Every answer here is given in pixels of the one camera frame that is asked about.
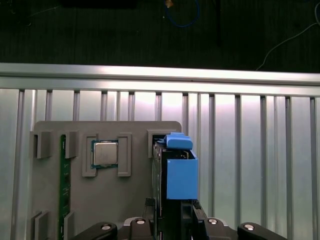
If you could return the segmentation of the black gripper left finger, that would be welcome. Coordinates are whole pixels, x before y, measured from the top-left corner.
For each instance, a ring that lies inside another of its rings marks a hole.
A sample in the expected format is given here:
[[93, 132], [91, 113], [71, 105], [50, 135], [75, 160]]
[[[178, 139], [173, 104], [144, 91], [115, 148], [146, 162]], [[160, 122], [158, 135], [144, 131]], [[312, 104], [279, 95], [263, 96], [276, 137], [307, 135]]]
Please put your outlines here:
[[73, 240], [154, 240], [156, 201], [146, 198], [142, 217], [126, 219], [120, 228], [111, 222], [99, 222], [76, 236]]

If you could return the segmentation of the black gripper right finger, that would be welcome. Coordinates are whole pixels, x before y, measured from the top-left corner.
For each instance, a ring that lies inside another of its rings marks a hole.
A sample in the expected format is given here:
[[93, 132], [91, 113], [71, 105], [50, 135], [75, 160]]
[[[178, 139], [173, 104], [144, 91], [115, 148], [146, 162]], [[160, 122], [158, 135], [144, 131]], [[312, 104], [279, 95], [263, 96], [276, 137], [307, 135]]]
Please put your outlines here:
[[253, 222], [232, 229], [222, 220], [207, 217], [199, 201], [194, 200], [192, 238], [194, 240], [286, 240], [285, 237]]

